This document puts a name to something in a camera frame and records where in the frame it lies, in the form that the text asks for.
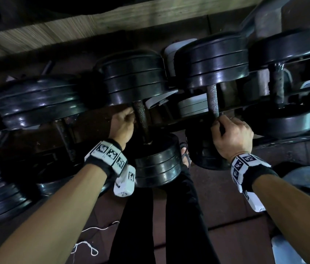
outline wooden plank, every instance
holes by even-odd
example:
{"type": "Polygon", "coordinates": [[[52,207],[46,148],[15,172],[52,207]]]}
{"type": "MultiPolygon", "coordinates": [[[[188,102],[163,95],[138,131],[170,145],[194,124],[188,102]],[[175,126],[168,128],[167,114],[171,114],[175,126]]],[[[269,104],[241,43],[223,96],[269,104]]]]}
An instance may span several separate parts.
{"type": "Polygon", "coordinates": [[[256,5],[261,0],[153,0],[0,32],[0,57],[115,32],[136,30],[256,5]]]}

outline leg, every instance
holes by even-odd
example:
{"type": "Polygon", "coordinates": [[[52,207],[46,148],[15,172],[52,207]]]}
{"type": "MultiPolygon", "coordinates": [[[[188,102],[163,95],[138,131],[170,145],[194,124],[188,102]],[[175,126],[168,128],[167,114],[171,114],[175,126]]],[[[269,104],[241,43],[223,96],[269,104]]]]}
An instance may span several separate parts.
{"type": "Polygon", "coordinates": [[[174,263],[220,263],[190,178],[186,158],[181,174],[164,188],[166,204],[166,260],[174,263]]]}
{"type": "Polygon", "coordinates": [[[155,264],[152,189],[137,188],[127,201],[108,263],[155,264]]]}

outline person's left forearm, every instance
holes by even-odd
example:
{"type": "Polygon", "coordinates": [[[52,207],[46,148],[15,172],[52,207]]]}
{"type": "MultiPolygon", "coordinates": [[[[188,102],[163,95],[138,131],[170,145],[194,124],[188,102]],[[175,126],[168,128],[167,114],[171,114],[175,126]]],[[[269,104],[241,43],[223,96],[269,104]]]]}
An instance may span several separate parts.
{"type": "Polygon", "coordinates": [[[4,242],[0,264],[64,264],[105,180],[101,168],[83,167],[4,242]]]}

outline flip-flop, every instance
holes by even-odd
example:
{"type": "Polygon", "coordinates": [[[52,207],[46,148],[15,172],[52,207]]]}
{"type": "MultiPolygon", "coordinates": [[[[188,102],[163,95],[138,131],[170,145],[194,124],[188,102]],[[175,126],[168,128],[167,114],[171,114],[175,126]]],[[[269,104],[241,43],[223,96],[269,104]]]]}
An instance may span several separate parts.
{"type": "Polygon", "coordinates": [[[182,155],[182,160],[183,160],[183,157],[186,157],[187,158],[187,160],[188,160],[188,163],[189,163],[189,166],[188,166],[188,168],[190,168],[190,164],[191,164],[191,159],[190,159],[190,157],[189,157],[189,151],[188,151],[188,144],[186,143],[186,142],[181,142],[180,144],[179,144],[179,147],[180,147],[180,149],[182,150],[182,148],[186,148],[186,152],[182,155]]]}

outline person's right forearm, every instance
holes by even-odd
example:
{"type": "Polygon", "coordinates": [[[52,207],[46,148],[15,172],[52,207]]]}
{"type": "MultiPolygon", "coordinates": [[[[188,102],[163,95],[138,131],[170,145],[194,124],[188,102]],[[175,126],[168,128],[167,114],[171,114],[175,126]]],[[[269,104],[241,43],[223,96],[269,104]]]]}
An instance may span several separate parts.
{"type": "Polygon", "coordinates": [[[310,196],[273,175],[258,177],[253,190],[285,238],[310,264],[310,196]]]}

